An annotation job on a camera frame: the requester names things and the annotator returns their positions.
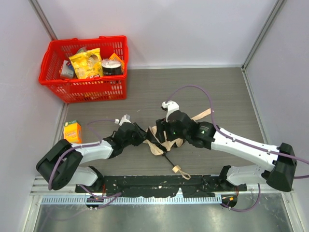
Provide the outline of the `beige and black umbrella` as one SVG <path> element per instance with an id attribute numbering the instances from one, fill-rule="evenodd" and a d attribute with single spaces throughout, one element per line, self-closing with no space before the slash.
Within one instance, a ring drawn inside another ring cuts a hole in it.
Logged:
<path id="1" fill-rule="evenodd" d="M 168 157 L 167 153 L 174 147 L 178 148 L 181 147 L 185 140 L 183 139 L 175 139 L 173 141 L 167 141 L 167 135 L 163 132 L 163 138 L 165 139 L 164 142 L 160 142 L 157 138 L 158 128 L 157 126 L 149 127 L 147 130 L 147 137 L 146 140 L 143 141 L 144 144 L 147 144 L 150 148 L 150 151 L 155 156 L 163 156 L 172 166 L 172 171 L 175 174 L 180 174 L 182 178 L 185 180 L 190 180 L 190 174 L 184 172 L 179 165 L 175 165 Z"/>

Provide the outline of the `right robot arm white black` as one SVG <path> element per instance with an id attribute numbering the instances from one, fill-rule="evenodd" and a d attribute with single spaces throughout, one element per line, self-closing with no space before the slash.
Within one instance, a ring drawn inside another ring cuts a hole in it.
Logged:
<path id="1" fill-rule="evenodd" d="M 227 167 L 226 180 L 234 186 L 261 178 L 276 190 L 292 190 L 297 162 L 289 144 L 273 146 L 245 139 L 210 122 L 196 122 L 179 110 L 158 119 L 156 126 L 160 142 L 183 139 L 194 147 L 222 151 L 252 162 L 252 166 Z"/>

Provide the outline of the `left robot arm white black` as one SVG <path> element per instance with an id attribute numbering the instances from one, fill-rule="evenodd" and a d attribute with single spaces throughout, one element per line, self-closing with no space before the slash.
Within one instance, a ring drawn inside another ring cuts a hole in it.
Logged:
<path id="1" fill-rule="evenodd" d="M 147 132 L 137 123 L 124 122 L 101 141 L 72 144 L 59 140 L 36 165 L 36 170 L 48 182 L 49 190 L 60 190 L 75 185 L 77 192 L 99 192 L 104 185 L 103 175 L 93 166 L 80 165 L 94 160 L 108 160 L 120 155 L 129 146 L 139 146 Z"/>

